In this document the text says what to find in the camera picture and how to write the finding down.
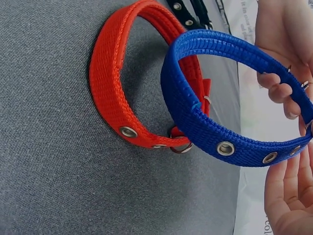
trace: collar strap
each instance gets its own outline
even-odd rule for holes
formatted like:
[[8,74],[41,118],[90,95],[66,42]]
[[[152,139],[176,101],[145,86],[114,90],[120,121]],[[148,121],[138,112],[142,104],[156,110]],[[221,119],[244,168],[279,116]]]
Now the collar strap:
[[[121,137],[132,144],[146,148],[187,147],[190,140],[177,128],[173,128],[171,138],[150,133],[138,120],[125,99],[120,81],[127,38],[137,16],[149,21],[170,44],[184,32],[184,28],[172,13],[154,0],[140,0],[130,6],[117,10],[106,21],[94,46],[90,62],[89,82],[96,108],[102,118]],[[208,115],[208,103],[205,96],[210,89],[210,80],[202,80],[200,65],[196,56],[190,56],[180,62],[181,69],[203,102],[201,110]]]
[[[275,73],[292,87],[291,98],[299,104],[307,125],[305,136],[286,142],[261,142],[240,136],[203,114],[201,101],[184,77],[178,61],[186,56],[209,54],[243,63],[259,73]],[[312,139],[313,105],[304,87],[285,68],[256,46],[231,35],[211,30],[192,30],[170,46],[161,71],[165,103],[177,127],[200,149],[230,164],[263,167],[298,154]]]
[[185,26],[186,29],[213,29],[207,9],[202,0],[190,0],[199,22],[190,14],[182,0],[167,0],[177,19]]

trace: metal grommet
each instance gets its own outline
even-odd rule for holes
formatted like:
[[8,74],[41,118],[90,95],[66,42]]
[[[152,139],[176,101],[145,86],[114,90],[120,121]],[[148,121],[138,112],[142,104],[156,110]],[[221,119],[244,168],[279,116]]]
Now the metal grommet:
[[193,25],[194,24],[194,22],[192,21],[192,20],[187,20],[186,22],[185,22],[185,25],[187,25],[187,26],[191,26],[191,25]]
[[264,164],[272,162],[277,157],[277,154],[278,154],[277,152],[272,152],[272,153],[268,154],[266,157],[263,158],[262,162]]
[[165,148],[165,147],[166,147],[166,144],[156,144],[152,146],[152,148]]
[[[172,137],[172,135],[170,135],[170,138],[171,139],[180,139],[180,138],[184,138],[185,136],[177,136],[177,137]],[[170,149],[174,152],[174,153],[178,153],[178,154],[182,154],[182,153],[186,153],[186,152],[188,152],[190,149],[192,149],[192,146],[193,146],[194,144],[193,143],[189,143],[188,145],[182,145],[182,146],[179,146],[179,147],[170,147]]]
[[222,156],[230,156],[235,152],[235,147],[232,143],[223,141],[217,145],[217,152]]
[[301,148],[301,145],[297,146],[296,148],[294,148],[294,150],[290,153],[290,156],[293,156],[296,152],[298,152],[298,150]]
[[180,11],[181,10],[181,4],[179,4],[178,2],[175,2],[173,5],[173,8],[177,11]]
[[124,136],[129,137],[129,138],[136,138],[138,136],[137,132],[128,126],[122,126],[121,128],[119,128],[119,131]]

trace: blue collar padding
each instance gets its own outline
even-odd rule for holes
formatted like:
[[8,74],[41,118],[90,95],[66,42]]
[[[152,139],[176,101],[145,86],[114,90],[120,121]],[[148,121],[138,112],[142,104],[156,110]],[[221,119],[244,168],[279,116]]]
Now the blue collar padding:
[[[200,101],[179,67],[179,60],[197,54],[227,57],[259,73],[275,73],[292,87],[307,125],[305,136],[286,142],[262,142],[240,136],[218,125],[201,111]],[[258,47],[229,34],[206,29],[181,34],[170,46],[161,71],[161,88],[175,125],[194,145],[227,163],[264,167],[296,156],[312,138],[313,105],[287,68]]]

